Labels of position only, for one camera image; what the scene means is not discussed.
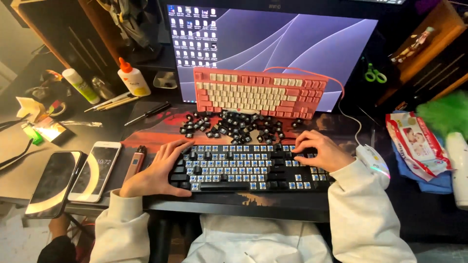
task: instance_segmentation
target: pink keyboard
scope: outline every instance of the pink keyboard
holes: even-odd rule
[[[198,111],[311,119],[327,78],[315,75],[193,69]]]

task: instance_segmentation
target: black keyboard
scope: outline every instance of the black keyboard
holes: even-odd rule
[[[192,192],[326,192],[335,181],[322,168],[303,166],[294,145],[195,145],[186,149],[169,174],[171,185]]]

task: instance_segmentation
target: white smartphone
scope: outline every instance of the white smartphone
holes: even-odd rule
[[[90,203],[99,201],[120,148],[122,145],[119,142],[96,142],[68,194],[68,200]]]

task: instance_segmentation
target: desk mat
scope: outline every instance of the desk mat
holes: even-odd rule
[[[133,112],[129,118],[132,120],[144,114],[156,106],[158,102],[138,102],[135,104]],[[148,154],[142,167],[147,167],[153,161],[156,152],[161,145],[168,142],[183,139],[185,136],[179,133],[179,128],[182,122],[186,121],[186,115],[192,114],[197,110],[195,104],[178,104],[166,112],[156,116],[146,118],[129,127],[125,127],[120,155],[114,165],[110,178],[105,186],[105,196],[109,196],[109,191],[122,186],[128,167],[132,160],[132,156],[138,146],[145,145],[148,148]],[[358,139],[361,143],[370,144],[372,120],[367,117],[358,117],[363,125]],[[212,117],[210,123],[215,125],[220,118]],[[359,128],[359,124],[343,115],[330,113],[316,113],[312,120],[306,120],[304,125],[296,129],[291,127],[292,119],[278,118],[283,122],[286,137],[296,138],[304,130],[318,130],[322,134],[329,136],[345,151],[354,154],[358,144],[354,139],[354,134]],[[258,131],[252,131],[251,137],[253,143],[258,144],[256,137]],[[196,131],[194,138],[196,144],[230,144],[232,140],[228,136],[222,136],[219,139],[209,139],[204,132]],[[294,144],[294,140],[285,139],[284,144]],[[187,202],[211,203],[211,204],[227,204],[227,205],[262,205],[262,206],[286,206],[286,207],[302,207],[307,209],[311,203],[311,197],[314,198],[314,208],[317,208],[317,203],[321,203],[320,208],[324,211],[328,210],[328,199],[326,193],[265,193],[265,194],[250,194],[250,193],[209,193],[193,195],[190,198],[178,198]]]

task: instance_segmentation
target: spacebar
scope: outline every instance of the spacebar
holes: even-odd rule
[[[219,182],[219,183],[201,183],[200,190],[202,191],[247,191],[249,190],[248,182]]]

